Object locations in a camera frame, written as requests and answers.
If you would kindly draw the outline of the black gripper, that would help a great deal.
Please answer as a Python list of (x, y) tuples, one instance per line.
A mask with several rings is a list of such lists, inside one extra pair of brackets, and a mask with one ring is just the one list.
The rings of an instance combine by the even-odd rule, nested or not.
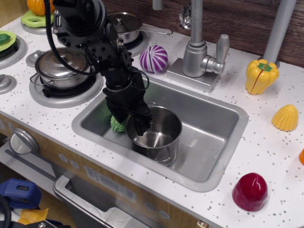
[(154, 124), (151, 111), (144, 101), (144, 94), (149, 87), (143, 82), (145, 73), (135, 67), (130, 70), (108, 68), (102, 70), (106, 78), (106, 104), (112, 116), (122, 123), (129, 115), (134, 116), (133, 126), (137, 135), (143, 134)]

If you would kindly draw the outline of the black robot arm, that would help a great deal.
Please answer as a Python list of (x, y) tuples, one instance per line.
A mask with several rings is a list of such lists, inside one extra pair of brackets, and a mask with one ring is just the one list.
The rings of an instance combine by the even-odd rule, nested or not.
[(142, 136), (153, 124), (144, 101), (149, 84), (143, 72), (132, 66), (131, 53), (107, 18), (101, 0), (55, 0), (53, 28), (58, 41), (86, 55), (94, 69), (106, 78), (106, 103), (114, 118), (122, 123), (133, 117), (136, 133)]

